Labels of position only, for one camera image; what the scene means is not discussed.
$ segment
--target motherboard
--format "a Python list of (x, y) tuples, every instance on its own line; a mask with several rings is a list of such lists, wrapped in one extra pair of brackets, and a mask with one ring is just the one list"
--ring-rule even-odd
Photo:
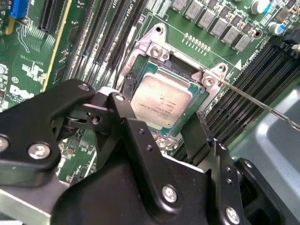
[[(69, 79), (108, 86), (162, 154), (192, 162), (180, 131), (193, 113), (227, 145), (262, 114), (215, 76), (268, 105), (299, 83), (299, 43), (282, 41), (299, 13), (299, 0), (0, 0), (0, 110)], [(61, 181), (96, 170), (91, 131), (59, 148)]]

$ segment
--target electrolytic capacitor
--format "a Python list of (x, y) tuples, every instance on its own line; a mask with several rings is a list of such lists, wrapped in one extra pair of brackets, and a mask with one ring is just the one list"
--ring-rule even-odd
[(268, 25), (268, 32), (273, 35), (280, 36), (284, 33), (285, 26), (276, 22), (270, 22)]
[(266, 13), (271, 6), (269, 0), (253, 0), (250, 5), (250, 11), (252, 14)]

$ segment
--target yellow slot edge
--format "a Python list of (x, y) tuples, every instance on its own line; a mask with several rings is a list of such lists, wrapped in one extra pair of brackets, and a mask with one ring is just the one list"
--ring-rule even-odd
[(66, 10), (65, 10), (65, 14), (64, 14), (64, 17), (62, 18), (62, 22), (61, 22), (61, 26), (60, 26), (60, 31), (58, 32), (58, 36), (57, 36), (57, 39), (56, 39), (55, 47), (54, 47), (53, 54), (52, 54), (51, 61), (50, 61), (50, 65), (49, 65), (49, 68), (48, 68), (47, 77), (46, 77), (46, 80), (44, 82), (43, 90), (42, 91), (46, 90), (46, 87), (47, 87), (47, 84), (48, 84), (48, 81), (49, 81), (50, 73), (52, 71), (52, 66), (53, 66), (53, 63), (54, 63), (54, 59), (55, 59), (55, 56), (56, 56), (56, 53), (57, 53), (58, 46), (60, 44), (60, 39), (61, 39), (62, 33), (64, 31), (64, 27), (65, 27), (65, 24), (66, 24), (67, 16), (69, 14), (71, 3), (72, 3), (72, 0), (68, 0), (67, 7), (66, 7)]

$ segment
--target black mechanical arm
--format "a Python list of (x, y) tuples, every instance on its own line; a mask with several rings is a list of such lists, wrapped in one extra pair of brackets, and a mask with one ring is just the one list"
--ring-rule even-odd
[[(97, 171), (67, 188), (55, 175), (58, 142), (78, 129), (95, 133)], [(231, 159), (202, 114), (181, 133), (205, 173), (163, 157), (123, 94), (62, 83), (0, 114), (0, 212), (28, 225), (299, 224), (251, 162)]]

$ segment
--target gray plastic surface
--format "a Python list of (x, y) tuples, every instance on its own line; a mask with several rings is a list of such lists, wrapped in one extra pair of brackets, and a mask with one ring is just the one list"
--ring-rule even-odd
[[(300, 123), (300, 85), (276, 107)], [(250, 160), (300, 221), (300, 132), (272, 114), (234, 148), (232, 157)]]

